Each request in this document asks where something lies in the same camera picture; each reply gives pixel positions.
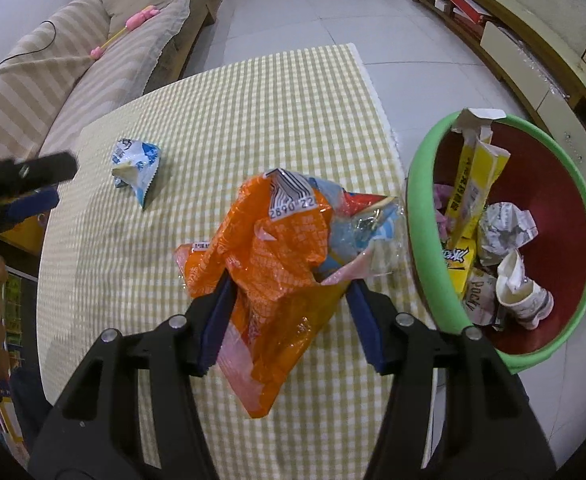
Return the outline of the pink plastic wrapper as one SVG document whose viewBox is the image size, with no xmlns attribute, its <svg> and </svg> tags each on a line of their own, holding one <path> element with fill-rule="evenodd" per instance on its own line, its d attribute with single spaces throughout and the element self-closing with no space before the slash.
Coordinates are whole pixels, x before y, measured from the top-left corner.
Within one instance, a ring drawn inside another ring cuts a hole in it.
<svg viewBox="0 0 586 480">
<path fill-rule="evenodd" d="M 433 185 L 433 202 L 438 236 L 442 243 L 449 240 L 452 231 L 452 220 L 449 218 L 448 204 L 453 192 L 453 187 L 447 184 L 435 183 Z"/>
</svg>

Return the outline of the patterned paper cup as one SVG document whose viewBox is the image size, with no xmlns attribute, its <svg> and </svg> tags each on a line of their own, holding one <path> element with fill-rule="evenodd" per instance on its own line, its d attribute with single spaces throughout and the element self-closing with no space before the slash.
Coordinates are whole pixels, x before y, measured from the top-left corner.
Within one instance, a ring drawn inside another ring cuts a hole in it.
<svg viewBox="0 0 586 480">
<path fill-rule="evenodd" d="M 511 250 L 497 269 L 496 296 L 499 304 L 525 330 L 535 330 L 554 308 L 551 292 L 526 275 L 524 259 Z"/>
</svg>

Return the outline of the pink toy wand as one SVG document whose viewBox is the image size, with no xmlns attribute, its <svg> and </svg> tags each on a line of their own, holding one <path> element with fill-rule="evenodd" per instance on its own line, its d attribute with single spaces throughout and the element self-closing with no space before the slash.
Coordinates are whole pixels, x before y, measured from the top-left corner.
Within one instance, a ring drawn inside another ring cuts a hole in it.
<svg viewBox="0 0 586 480">
<path fill-rule="evenodd" d="M 132 15 L 125 23 L 124 27 L 120 29 L 118 32 L 108 39 L 104 44 L 101 46 L 95 47 L 89 53 L 89 58 L 94 61 L 99 60 L 101 56 L 106 53 L 108 47 L 111 47 L 118 39 L 126 36 L 129 32 L 133 32 L 135 29 L 139 28 L 145 22 L 154 18 L 157 14 L 159 14 L 159 9 L 156 6 L 146 6 L 141 11 L 137 12 L 136 14 Z"/>
</svg>

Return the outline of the yellow orange snack box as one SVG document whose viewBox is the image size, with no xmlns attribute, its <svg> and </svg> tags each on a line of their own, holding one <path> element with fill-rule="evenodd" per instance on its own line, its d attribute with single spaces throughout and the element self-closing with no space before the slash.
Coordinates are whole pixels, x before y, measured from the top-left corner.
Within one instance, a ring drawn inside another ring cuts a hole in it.
<svg viewBox="0 0 586 480">
<path fill-rule="evenodd" d="M 476 241 L 461 237 L 453 248 L 442 250 L 454 291 L 462 299 L 476 258 Z"/>
</svg>

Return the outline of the small blue white sachet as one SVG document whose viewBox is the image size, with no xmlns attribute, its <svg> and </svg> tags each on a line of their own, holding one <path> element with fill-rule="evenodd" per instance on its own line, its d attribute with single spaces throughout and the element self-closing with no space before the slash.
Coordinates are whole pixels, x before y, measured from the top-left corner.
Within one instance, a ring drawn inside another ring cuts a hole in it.
<svg viewBox="0 0 586 480">
<path fill-rule="evenodd" d="M 138 205 L 144 208 L 159 170 L 161 156 L 161 150 L 154 144 L 132 139 L 118 140 L 111 155 L 111 176 L 115 188 L 130 188 Z"/>
</svg>

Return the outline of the orange plastic bag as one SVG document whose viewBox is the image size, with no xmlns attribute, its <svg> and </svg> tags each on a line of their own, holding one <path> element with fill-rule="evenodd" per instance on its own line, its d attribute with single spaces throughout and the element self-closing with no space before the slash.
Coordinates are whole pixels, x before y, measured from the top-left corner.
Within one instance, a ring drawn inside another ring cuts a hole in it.
<svg viewBox="0 0 586 480">
<path fill-rule="evenodd" d="M 190 297 L 223 274 L 238 286 L 216 361 L 247 414 L 269 413 L 352 281 L 399 269 L 403 220 L 397 196 L 275 168 L 241 185 L 212 240 L 176 249 Z"/>
</svg>

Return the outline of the yellow tissue pack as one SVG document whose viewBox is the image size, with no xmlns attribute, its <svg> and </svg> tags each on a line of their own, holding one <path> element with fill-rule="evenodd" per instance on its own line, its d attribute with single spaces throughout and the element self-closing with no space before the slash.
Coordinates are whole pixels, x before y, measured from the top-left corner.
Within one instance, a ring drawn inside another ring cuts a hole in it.
<svg viewBox="0 0 586 480">
<path fill-rule="evenodd" d="M 448 248 L 474 236 L 488 194 L 509 162 L 511 153 L 492 143 L 494 122 L 504 118 L 499 108 L 464 108 L 451 127 L 462 136 L 462 148 L 445 213 Z"/>
</svg>

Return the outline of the checkered yellow tablecloth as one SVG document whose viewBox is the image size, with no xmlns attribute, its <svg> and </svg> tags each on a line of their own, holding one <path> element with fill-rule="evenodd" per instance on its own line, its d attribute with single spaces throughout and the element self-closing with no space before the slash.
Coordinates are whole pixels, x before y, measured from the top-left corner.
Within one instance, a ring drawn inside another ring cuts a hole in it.
<svg viewBox="0 0 586 480">
<path fill-rule="evenodd" d="M 118 140 L 154 144 L 159 170 L 141 208 L 115 188 Z M 250 177 L 276 167 L 349 191 L 403 196 L 405 172 L 381 101 L 352 44 L 252 58 L 182 79 L 86 126 L 78 170 L 59 190 L 38 273 L 36 334 L 49 401 L 103 330 L 142 333 L 185 311 L 174 259 L 209 240 Z M 194 379 L 224 479 L 359 479 L 389 397 L 341 304 L 253 419 L 218 368 Z"/>
</svg>

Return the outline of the green red trash bin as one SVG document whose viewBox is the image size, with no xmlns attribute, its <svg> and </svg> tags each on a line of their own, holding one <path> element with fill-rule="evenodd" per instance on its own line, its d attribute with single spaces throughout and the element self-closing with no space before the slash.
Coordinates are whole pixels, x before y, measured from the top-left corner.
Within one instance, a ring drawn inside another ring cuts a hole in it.
<svg viewBox="0 0 586 480">
<path fill-rule="evenodd" d="M 476 327 L 512 372 L 564 344 L 586 312 L 586 180 L 525 119 L 466 108 L 409 170 L 415 270 L 437 327 Z"/>
</svg>

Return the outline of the white printed paper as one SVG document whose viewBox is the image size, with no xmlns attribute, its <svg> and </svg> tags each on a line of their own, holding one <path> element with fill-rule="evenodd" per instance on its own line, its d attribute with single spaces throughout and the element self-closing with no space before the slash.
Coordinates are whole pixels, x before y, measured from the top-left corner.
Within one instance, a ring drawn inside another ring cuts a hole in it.
<svg viewBox="0 0 586 480">
<path fill-rule="evenodd" d="M 497 266 L 509 252 L 531 242 L 539 231 L 529 210 L 514 203 L 489 205 L 477 225 L 477 255 L 483 266 Z"/>
</svg>

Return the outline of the long tv cabinet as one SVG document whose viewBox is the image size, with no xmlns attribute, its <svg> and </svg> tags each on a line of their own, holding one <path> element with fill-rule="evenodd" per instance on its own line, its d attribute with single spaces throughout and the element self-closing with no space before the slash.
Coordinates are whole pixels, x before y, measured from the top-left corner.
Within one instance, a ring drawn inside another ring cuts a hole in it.
<svg viewBox="0 0 586 480">
<path fill-rule="evenodd" d="M 503 80 L 586 179 L 586 0 L 415 0 Z"/>
</svg>

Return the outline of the striped beige sofa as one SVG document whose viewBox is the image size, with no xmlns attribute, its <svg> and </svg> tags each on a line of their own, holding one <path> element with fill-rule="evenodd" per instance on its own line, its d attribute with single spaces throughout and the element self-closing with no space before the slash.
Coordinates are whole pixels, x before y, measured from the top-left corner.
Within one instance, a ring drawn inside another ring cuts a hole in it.
<svg viewBox="0 0 586 480">
<path fill-rule="evenodd" d="M 0 159 L 72 150 L 87 125 L 176 81 L 213 18 L 209 0 L 173 0 L 94 61 L 110 39 L 101 0 L 63 6 L 0 62 Z"/>
</svg>

